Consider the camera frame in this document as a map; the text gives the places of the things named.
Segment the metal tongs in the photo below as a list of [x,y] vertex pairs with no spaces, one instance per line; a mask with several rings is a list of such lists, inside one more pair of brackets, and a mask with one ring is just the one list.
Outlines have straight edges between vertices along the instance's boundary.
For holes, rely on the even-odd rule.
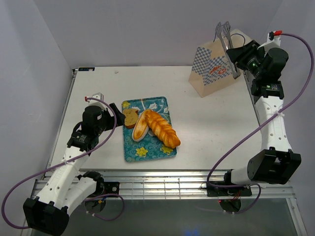
[[240,76],[240,71],[235,66],[235,64],[231,62],[230,57],[227,54],[228,49],[233,49],[233,43],[231,39],[231,26],[229,24],[229,21],[226,21],[224,24],[218,22],[215,28],[215,39],[216,38],[220,40],[221,46],[225,53],[225,57],[229,63],[233,78],[237,79]]

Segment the large braided orange bread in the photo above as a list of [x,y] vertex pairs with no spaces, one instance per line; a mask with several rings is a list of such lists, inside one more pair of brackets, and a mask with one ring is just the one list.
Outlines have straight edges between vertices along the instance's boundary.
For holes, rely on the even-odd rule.
[[181,144],[175,130],[160,114],[148,109],[145,113],[145,120],[152,132],[168,148],[176,148]]

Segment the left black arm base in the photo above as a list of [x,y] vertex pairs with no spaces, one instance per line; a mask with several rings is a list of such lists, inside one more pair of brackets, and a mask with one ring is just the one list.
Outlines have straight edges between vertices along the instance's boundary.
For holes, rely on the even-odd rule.
[[103,175],[99,172],[88,171],[83,174],[83,177],[91,178],[96,182],[96,189],[89,197],[96,197],[103,194],[119,194],[120,183],[105,181]]

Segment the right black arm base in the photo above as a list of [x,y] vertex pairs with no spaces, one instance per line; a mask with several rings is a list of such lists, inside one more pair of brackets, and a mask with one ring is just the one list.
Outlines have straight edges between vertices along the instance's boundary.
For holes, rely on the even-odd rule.
[[233,187],[233,188],[218,188],[209,185],[207,182],[202,183],[201,189],[207,191],[208,197],[249,197],[252,196],[250,188]]

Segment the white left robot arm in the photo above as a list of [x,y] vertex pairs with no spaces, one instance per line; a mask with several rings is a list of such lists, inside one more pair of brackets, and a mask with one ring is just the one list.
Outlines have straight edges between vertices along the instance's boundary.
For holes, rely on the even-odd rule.
[[60,236],[65,231],[73,211],[87,198],[105,192],[103,177],[98,172],[78,172],[96,148],[104,131],[122,126],[125,116],[114,103],[106,105],[96,98],[88,99],[82,121],[72,131],[60,166],[34,199],[23,204],[30,228]]

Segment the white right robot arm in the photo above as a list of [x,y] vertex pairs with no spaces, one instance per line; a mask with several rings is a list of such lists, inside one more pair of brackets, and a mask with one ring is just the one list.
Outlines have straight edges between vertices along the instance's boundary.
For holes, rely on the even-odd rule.
[[240,185],[252,183],[286,184],[301,164],[301,156],[294,153],[286,136],[284,114],[284,90],[279,78],[288,61],[288,53],[273,47],[264,49],[256,41],[228,49],[227,55],[239,69],[252,74],[250,88],[259,124],[262,127],[261,150],[248,161],[247,166],[231,170],[222,189],[234,195]]

